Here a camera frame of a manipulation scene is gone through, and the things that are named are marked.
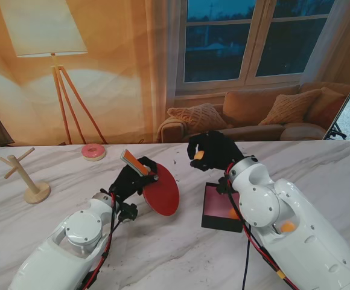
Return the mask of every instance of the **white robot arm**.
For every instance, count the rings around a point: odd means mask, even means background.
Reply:
[[[9,290],[77,289],[92,266],[98,264],[109,233],[103,226],[111,221],[112,199],[96,193],[87,210],[68,216],[19,268]],[[67,239],[69,251],[62,247]]]
[[[272,181],[254,156],[229,171],[239,209],[282,272],[301,290],[350,290],[350,247],[286,179]]]

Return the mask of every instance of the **window frame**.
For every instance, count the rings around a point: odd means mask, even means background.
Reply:
[[[187,22],[188,0],[180,0],[180,30],[179,30],[179,53],[176,76],[176,94],[184,91],[197,91],[205,89],[219,89],[244,86],[247,71],[249,69],[252,51],[255,46],[258,27],[261,23],[264,4],[267,0],[257,0],[254,6],[252,19],[228,20],[228,21],[201,21]],[[184,82],[185,53],[186,53],[186,29],[199,25],[227,25],[227,24],[250,24],[249,35],[243,54],[240,75],[237,79],[231,80],[208,80],[203,82]]]
[[[331,11],[328,14],[317,14],[309,16],[297,16],[286,18],[273,19],[274,10],[277,4],[277,0],[257,0],[254,7],[252,19],[241,20],[229,20],[229,21],[206,21],[206,22],[189,22],[187,23],[187,3],[188,0],[180,0],[180,30],[179,30],[179,53],[177,62],[177,77],[176,77],[176,95],[185,95],[193,91],[224,91],[225,89],[238,89],[247,86],[262,86],[278,83],[293,83],[299,82],[304,72],[295,74],[280,74],[274,76],[262,76],[257,77],[256,72],[258,70],[259,63],[261,61],[263,49],[266,43],[267,34],[269,32],[270,24],[272,22],[288,22],[299,21],[307,19],[320,19],[327,18],[322,32],[317,39],[311,56],[308,59],[307,65],[311,62],[311,59],[320,50],[321,43],[326,38],[326,31],[328,27],[328,19],[332,17],[333,11],[336,6],[339,6],[340,1],[335,0]],[[187,26],[198,25],[226,25],[226,24],[243,24],[250,23],[249,36],[245,51],[243,54],[243,60],[240,69],[239,78],[233,80],[209,80],[204,82],[184,82],[184,69],[185,69],[185,44],[186,44],[186,28]]]
[[[300,81],[304,72],[294,73],[294,74],[278,74],[274,76],[262,76],[257,77],[257,70],[259,67],[259,63],[261,62],[262,53],[264,51],[266,38],[269,33],[269,28],[272,22],[290,22],[290,21],[301,21],[301,20],[309,20],[309,19],[323,19],[326,18],[325,25],[319,35],[319,38],[316,41],[316,45],[314,46],[311,56],[308,59],[307,65],[310,62],[310,59],[314,53],[316,53],[316,47],[318,47],[319,43],[322,42],[324,37],[324,31],[326,27],[326,23],[328,22],[328,18],[331,15],[334,7],[336,6],[335,0],[333,3],[332,9],[328,14],[317,14],[317,15],[309,15],[309,16],[297,16],[297,17],[283,17],[283,18],[274,18],[273,14],[277,5],[277,0],[267,0],[266,7],[267,11],[262,19],[262,22],[259,26],[259,35],[257,38],[257,42],[254,48],[252,62],[250,63],[248,75],[246,77],[246,85],[267,85],[272,83],[285,83],[285,82],[298,82]]]

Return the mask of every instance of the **knit pillow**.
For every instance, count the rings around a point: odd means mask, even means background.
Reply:
[[[228,126],[214,106],[209,103],[190,108],[170,108],[167,113],[171,117],[184,121],[189,134],[226,129]]]
[[[302,123],[310,105],[321,94],[320,89],[298,95],[279,95],[269,114],[259,125]]]

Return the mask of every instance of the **wooden mug tree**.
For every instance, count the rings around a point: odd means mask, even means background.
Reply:
[[[12,169],[4,176],[5,179],[9,178],[15,171],[19,173],[21,178],[26,182],[28,188],[25,191],[25,201],[28,204],[38,204],[44,201],[50,194],[50,186],[45,182],[34,183],[29,177],[28,173],[19,163],[26,156],[28,156],[31,152],[34,151],[34,148],[26,151],[22,156],[18,159],[14,155],[9,155],[7,159],[0,157],[0,160],[5,162],[7,165],[11,166]]]

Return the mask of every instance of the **window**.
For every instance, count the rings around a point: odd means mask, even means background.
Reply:
[[[298,81],[335,0],[182,0],[177,91]]]

